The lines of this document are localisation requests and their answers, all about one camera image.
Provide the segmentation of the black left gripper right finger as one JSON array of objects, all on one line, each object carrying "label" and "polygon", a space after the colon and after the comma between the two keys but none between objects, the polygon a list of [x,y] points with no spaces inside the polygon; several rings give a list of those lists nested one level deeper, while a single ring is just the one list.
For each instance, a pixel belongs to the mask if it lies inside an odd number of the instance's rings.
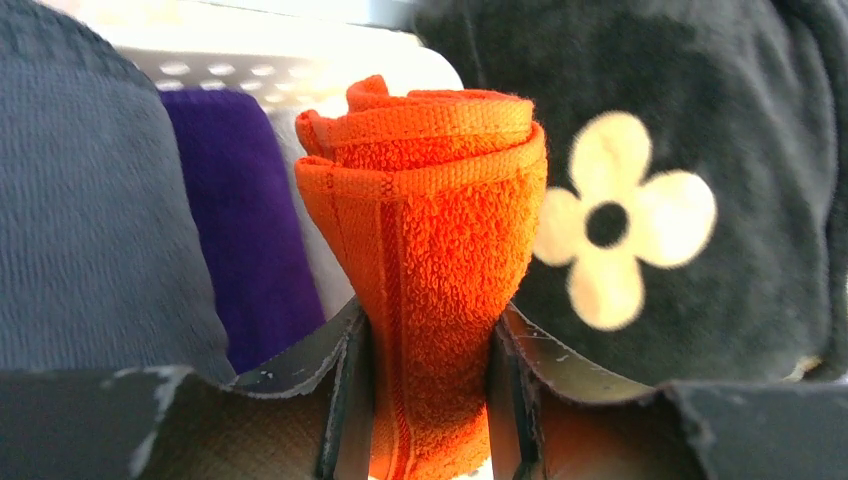
[{"label": "black left gripper right finger", "polygon": [[516,309],[487,380],[497,479],[820,480],[847,475],[847,388],[673,381],[590,362]]}]

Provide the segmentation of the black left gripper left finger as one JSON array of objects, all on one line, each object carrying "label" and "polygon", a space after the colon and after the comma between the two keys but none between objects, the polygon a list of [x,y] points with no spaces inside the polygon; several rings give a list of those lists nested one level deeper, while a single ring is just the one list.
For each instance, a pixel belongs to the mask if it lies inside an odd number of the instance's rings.
[{"label": "black left gripper left finger", "polygon": [[372,428],[356,301],[230,385],[179,365],[1,376],[5,479],[364,479]]}]

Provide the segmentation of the orange towel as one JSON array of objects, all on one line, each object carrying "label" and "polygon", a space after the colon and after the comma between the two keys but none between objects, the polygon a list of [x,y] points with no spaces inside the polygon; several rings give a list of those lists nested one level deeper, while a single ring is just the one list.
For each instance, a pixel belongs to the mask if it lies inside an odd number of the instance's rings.
[{"label": "orange towel", "polygon": [[489,338],[531,257],[546,187],[530,101],[484,90],[393,96],[295,122],[305,207],[367,314],[377,479],[452,479],[490,455]]}]

